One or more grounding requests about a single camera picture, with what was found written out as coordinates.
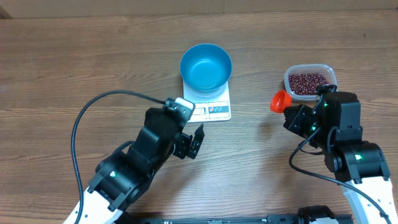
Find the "orange scoop with blue handle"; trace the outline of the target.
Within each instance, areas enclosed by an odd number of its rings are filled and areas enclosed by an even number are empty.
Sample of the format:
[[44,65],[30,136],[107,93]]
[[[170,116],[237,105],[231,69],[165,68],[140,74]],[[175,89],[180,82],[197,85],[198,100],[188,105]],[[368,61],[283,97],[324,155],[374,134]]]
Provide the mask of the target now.
[[278,91],[272,98],[270,110],[275,113],[283,113],[286,107],[292,104],[292,97],[285,91]]

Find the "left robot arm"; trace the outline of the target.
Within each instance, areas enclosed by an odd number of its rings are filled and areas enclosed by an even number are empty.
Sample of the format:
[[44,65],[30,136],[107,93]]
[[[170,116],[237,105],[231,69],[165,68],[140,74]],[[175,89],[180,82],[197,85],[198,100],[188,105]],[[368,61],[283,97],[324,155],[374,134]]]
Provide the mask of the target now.
[[196,158],[203,126],[194,135],[182,132],[194,110],[194,103],[183,98],[168,98],[162,108],[148,109],[136,140],[120,145],[97,165],[66,223],[114,223],[149,189],[171,155]]

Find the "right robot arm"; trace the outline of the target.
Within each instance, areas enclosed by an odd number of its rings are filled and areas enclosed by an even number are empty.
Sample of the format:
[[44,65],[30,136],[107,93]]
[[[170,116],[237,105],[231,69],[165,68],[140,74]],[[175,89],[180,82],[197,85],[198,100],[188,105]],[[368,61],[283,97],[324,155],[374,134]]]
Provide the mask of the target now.
[[334,177],[310,172],[302,174],[340,185],[357,223],[397,223],[391,172],[382,149],[363,140],[361,103],[354,93],[338,91],[335,85],[319,85],[314,107],[284,106],[284,128],[303,137],[304,145],[320,148],[327,169]]

